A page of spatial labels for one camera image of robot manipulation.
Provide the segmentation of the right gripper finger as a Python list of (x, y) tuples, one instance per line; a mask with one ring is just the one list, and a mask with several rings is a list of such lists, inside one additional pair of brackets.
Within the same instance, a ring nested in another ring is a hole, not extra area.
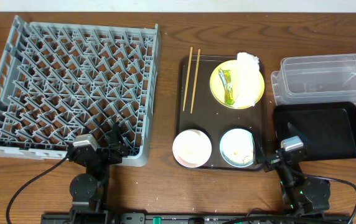
[(287, 126), (288, 126), (289, 133), (292, 136), (298, 136), (300, 139), (306, 138), (305, 135), (303, 135), (303, 133), (301, 133), (292, 123), (288, 122)]
[(254, 142), (254, 151), (255, 151), (255, 159), (262, 159), (264, 158), (264, 154), (263, 154), (263, 149), (261, 147), (261, 144), (259, 142), (259, 140), (256, 138), (256, 135), (253, 133), (253, 142)]

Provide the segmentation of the light blue bowl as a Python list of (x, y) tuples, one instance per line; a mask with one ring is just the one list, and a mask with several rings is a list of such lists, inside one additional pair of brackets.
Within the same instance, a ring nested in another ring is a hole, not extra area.
[(254, 150), (252, 133), (240, 128), (231, 129), (222, 136), (219, 148), (221, 156), (226, 148), (253, 148)]

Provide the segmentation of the rice food scraps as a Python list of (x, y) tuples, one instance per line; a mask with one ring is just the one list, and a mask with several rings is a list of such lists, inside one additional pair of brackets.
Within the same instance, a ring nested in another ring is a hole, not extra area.
[(247, 167), (253, 163), (253, 148), (226, 148), (222, 151), (223, 158), (234, 167)]

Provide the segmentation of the yellow round plate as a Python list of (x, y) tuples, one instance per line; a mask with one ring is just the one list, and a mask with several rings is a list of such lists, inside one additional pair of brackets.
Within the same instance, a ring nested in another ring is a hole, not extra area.
[[(234, 99), (236, 100), (236, 97), (238, 96), (238, 64), (237, 64), (237, 60), (229, 60), (226, 62), (222, 62), (220, 63), (212, 72), (211, 76), (210, 76), (210, 90), (212, 92), (212, 95), (214, 96), (214, 98), (221, 103), (223, 106), (226, 106), (228, 108), (231, 109), (236, 109), (236, 110), (241, 110), (241, 109), (247, 109), (247, 108), (251, 108), (252, 106), (245, 106), (242, 108), (235, 108), (233, 105), (227, 105), (225, 104), (225, 100), (224, 100), (224, 89), (223, 89), (223, 85), (222, 85), (222, 81), (218, 75), (218, 69), (221, 68), (223, 70), (230, 70), (231, 73), (231, 77), (232, 77), (232, 83), (233, 83), (233, 96)], [(259, 71), (258, 74), (258, 96), (256, 98), (256, 103), (257, 104), (260, 100), (261, 97), (263, 96), (265, 90), (265, 81), (264, 78), (261, 74), (261, 72)]]

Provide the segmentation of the white paper napkin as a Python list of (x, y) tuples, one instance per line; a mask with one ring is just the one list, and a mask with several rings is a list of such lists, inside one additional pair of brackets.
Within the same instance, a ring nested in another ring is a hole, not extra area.
[(237, 64), (238, 96), (233, 106), (235, 108), (254, 106), (258, 96), (259, 59), (252, 54), (240, 52), (237, 54)]

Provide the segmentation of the green snack wrapper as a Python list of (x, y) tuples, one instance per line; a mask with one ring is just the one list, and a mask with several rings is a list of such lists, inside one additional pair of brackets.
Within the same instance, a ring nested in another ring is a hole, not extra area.
[(233, 96), (233, 83), (230, 70), (223, 70), (221, 68), (218, 69), (218, 75), (222, 81), (223, 89), (224, 89), (224, 100), (225, 104), (233, 105), (235, 102)]

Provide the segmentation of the wooden chopstick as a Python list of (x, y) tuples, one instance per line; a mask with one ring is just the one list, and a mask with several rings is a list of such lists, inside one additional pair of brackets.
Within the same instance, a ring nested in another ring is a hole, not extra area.
[(192, 63), (192, 54), (193, 54), (193, 47), (190, 47), (190, 52), (189, 52), (189, 59), (188, 59), (188, 66), (187, 66), (187, 75), (185, 79), (185, 91), (184, 91), (184, 102), (183, 102), (183, 107), (182, 111), (185, 111), (185, 105), (187, 101), (187, 91), (188, 91), (188, 86), (189, 86), (189, 78), (190, 78), (190, 70), (191, 70), (191, 63)]
[(194, 109), (195, 92), (196, 92), (196, 88), (197, 88), (197, 78), (198, 78), (199, 63), (200, 63), (200, 53), (201, 53), (201, 49), (198, 49), (196, 68), (195, 68), (194, 85), (193, 85), (193, 90), (192, 90), (192, 101), (191, 101), (191, 107), (190, 107), (191, 114), (193, 113), (193, 109)]

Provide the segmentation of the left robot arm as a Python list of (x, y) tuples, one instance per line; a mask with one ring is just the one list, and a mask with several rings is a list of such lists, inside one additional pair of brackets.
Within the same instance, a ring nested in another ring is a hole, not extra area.
[(119, 215), (106, 202), (110, 166), (122, 163), (123, 157), (129, 154), (118, 125), (119, 122), (113, 124), (107, 148), (100, 147), (92, 134), (77, 136), (69, 146), (68, 160), (85, 167), (85, 172), (70, 183), (72, 207), (68, 223), (119, 223)]

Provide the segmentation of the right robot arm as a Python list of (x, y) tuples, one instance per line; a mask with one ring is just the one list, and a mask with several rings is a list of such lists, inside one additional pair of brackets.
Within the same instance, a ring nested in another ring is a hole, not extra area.
[(330, 182), (305, 176), (299, 163), (307, 159), (309, 141), (292, 123), (287, 127), (291, 137), (282, 140), (274, 154), (266, 156), (257, 147), (254, 163), (261, 164), (265, 172), (278, 173), (284, 203), (295, 215), (322, 214), (330, 208)]

